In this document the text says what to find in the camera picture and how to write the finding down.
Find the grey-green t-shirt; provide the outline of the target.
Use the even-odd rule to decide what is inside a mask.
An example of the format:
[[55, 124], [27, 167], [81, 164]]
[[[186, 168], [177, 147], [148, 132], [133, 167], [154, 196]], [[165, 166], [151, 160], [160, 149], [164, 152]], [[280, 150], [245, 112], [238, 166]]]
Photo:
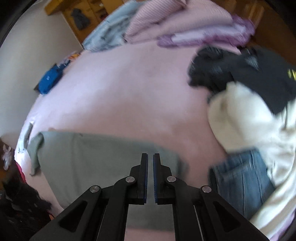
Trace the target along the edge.
[[188, 165], [179, 155], [151, 142], [69, 132], [40, 132], [27, 151], [32, 184], [58, 215], [93, 185], [112, 186], [139, 165], [142, 154], [159, 154], [173, 175], [184, 178]]

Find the blue jeans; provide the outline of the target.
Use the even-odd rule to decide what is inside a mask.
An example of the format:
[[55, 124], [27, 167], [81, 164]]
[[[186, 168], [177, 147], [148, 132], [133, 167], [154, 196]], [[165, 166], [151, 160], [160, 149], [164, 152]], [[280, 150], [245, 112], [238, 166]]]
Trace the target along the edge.
[[209, 185], [247, 220], [274, 192], [267, 167], [258, 149], [233, 153], [208, 174]]

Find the pink bed sheet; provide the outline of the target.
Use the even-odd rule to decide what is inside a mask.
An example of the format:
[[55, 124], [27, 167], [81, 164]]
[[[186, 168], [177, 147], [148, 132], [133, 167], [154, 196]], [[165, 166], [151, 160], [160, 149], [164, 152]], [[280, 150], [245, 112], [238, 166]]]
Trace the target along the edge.
[[215, 138], [208, 110], [217, 94], [188, 84], [189, 67], [200, 50], [145, 42], [83, 51], [55, 87], [37, 98], [23, 125], [15, 160], [27, 183], [36, 189], [31, 159], [23, 149], [31, 121], [29, 142], [40, 132], [53, 131], [128, 138], [172, 150], [188, 165], [182, 179], [195, 187], [209, 184], [210, 168], [228, 155], [257, 149], [228, 153]]

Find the white garment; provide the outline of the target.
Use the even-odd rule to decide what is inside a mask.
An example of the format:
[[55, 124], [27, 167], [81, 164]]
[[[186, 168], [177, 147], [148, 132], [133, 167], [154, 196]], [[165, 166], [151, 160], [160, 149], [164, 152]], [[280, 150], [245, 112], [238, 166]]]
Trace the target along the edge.
[[275, 191], [251, 222], [275, 237], [295, 212], [295, 100], [274, 115], [257, 93], [230, 82], [211, 99], [208, 120], [226, 152], [259, 150]]

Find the black garment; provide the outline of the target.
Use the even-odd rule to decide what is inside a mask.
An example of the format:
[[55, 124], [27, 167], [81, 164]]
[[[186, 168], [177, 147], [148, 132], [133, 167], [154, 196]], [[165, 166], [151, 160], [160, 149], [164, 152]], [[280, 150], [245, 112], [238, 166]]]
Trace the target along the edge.
[[239, 55], [204, 47], [192, 59], [188, 75], [189, 86], [204, 86], [212, 92], [224, 91], [229, 82], [239, 82], [256, 92], [273, 114], [295, 99], [295, 66], [262, 47], [244, 48]]

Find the blue garment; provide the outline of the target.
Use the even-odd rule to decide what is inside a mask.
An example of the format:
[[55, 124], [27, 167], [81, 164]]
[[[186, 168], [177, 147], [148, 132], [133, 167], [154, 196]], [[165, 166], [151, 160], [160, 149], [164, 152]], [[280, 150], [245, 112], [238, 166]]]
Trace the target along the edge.
[[67, 65], [53, 65], [38, 83], [38, 90], [40, 94], [48, 94], [50, 90], [58, 83], [63, 76], [63, 70]]

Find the light blue blanket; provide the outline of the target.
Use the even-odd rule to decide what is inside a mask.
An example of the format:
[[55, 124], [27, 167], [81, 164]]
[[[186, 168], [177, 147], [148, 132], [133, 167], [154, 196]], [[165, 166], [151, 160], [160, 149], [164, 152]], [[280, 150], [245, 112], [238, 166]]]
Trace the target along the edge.
[[108, 15], [83, 41], [83, 49], [102, 52], [126, 44], [125, 32], [144, 1], [127, 1]]

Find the pink quilt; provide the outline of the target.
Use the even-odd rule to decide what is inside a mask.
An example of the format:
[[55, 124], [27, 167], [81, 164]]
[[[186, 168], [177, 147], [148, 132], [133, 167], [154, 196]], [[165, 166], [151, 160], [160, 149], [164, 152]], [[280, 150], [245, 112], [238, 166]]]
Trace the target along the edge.
[[215, 42], [244, 46], [255, 33], [251, 20], [231, 15], [212, 1], [147, 1], [125, 32], [130, 44], [155, 40], [163, 48]]

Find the wooden cabinet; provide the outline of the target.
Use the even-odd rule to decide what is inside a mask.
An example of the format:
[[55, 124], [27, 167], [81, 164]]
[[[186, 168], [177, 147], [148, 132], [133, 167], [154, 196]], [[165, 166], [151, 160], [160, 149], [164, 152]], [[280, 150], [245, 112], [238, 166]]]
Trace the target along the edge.
[[51, 0], [45, 6], [48, 16], [62, 13], [77, 40], [86, 37], [113, 11], [124, 4], [123, 0]]

